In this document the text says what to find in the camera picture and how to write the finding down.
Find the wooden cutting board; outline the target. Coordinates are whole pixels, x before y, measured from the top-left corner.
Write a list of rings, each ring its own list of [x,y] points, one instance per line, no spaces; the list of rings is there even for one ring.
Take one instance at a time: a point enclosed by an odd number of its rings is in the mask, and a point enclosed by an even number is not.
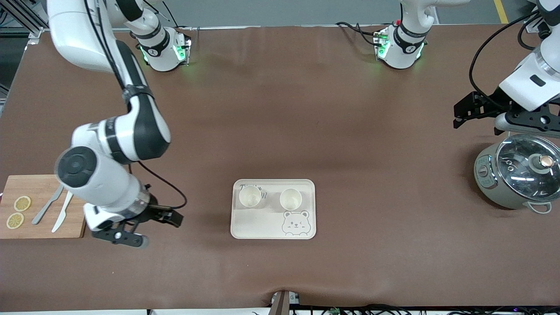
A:
[[[32,220],[52,197],[59,182],[54,175],[11,175],[8,177],[0,200],[0,240],[7,239],[50,239],[50,238],[81,238],[85,231],[85,219],[82,207],[84,201],[73,196],[66,210],[66,219],[57,232],[51,230],[56,223],[67,190],[64,188],[59,199],[48,209],[38,225]],[[32,205],[22,212],[14,210],[13,203],[20,196],[29,196]],[[24,223],[17,229],[8,229],[7,218],[12,213],[23,213]]]

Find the cream tray with bear print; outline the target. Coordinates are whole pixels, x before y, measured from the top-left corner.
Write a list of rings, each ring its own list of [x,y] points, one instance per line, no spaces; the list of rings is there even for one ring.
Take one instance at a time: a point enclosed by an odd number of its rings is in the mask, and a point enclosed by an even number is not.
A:
[[[256,186],[262,192],[260,203],[244,207],[238,194],[244,186]],[[280,205],[280,194],[294,188],[302,194],[297,210],[287,211]],[[309,179],[239,179],[233,185],[231,235],[236,239],[301,239],[316,235],[315,184]]]

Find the white plastic knife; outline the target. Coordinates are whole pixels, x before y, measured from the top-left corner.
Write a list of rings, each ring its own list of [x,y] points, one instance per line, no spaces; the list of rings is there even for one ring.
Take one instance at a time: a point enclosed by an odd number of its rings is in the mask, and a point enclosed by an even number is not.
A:
[[[56,220],[56,223],[54,224],[51,232],[55,233],[58,231],[58,229],[61,227],[62,223],[64,222],[64,220],[66,219],[67,216],[67,208],[70,205],[70,202],[73,198],[74,194],[70,191],[67,192],[64,203],[62,205],[62,208],[60,210],[60,213],[58,215],[58,218]]]

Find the grey-green electric pot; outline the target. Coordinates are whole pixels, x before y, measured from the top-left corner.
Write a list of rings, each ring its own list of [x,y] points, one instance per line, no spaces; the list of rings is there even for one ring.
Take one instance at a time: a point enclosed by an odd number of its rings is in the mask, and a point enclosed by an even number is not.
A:
[[[550,213],[552,211],[552,203],[556,200],[560,200],[560,198],[549,202],[528,200],[512,191],[500,177],[496,158],[498,146],[503,141],[488,146],[478,154],[474,162],[473,173],[479,189],[492,202],[506,209],[529,209],[536,214]]]

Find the silver aluminium frame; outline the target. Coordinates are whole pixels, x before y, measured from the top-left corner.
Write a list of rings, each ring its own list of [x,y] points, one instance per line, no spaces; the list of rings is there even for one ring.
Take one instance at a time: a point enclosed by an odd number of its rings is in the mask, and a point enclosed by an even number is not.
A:
[[[544,18],[538,13],[537,2],[538,0],[526,0],[528,2],[527,8],[530,8],[530,12],[534,13],[531,18],[525,21],[525,29],[528,33],[542,33],[550,30],[548,24],[544,21]]]

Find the grey metal bracket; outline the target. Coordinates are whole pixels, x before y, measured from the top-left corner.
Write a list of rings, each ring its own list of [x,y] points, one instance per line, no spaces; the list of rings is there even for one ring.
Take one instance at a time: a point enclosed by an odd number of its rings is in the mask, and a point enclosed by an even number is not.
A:
[[[299,293],[292,291],[278,291],[271,299],[271,306],[268,315],[297,315],[293,306],[300,305]]]

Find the glass pot lid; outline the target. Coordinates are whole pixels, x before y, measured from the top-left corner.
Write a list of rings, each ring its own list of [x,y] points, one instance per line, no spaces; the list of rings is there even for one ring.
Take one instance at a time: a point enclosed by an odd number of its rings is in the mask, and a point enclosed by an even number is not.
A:
[[[560,198],[560,147],[546,138],[515,134],[497,149],[500,177],[518,195],[536,202]]]

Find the dark metal frame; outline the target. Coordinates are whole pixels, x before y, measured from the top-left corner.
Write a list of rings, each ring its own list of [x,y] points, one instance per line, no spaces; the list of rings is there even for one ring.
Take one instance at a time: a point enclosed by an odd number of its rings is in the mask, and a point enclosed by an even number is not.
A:
[[[48,27],[43,0],[0,0],[0,38],[28,38],[28,45],[39,43]]]

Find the white IKEA cup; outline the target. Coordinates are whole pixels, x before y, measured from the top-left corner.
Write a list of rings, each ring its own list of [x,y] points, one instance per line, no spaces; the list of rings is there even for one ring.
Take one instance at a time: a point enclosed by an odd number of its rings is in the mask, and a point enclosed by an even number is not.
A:
[[[253,208],[260,203],[262,199],[262,192],[256,186],[246,185],[240,190],[238,199],[244,207]]]
[[[294,188],[288,188],[280,194],[280,205],[287,211],[297,210],[302,204],[302,193]]]

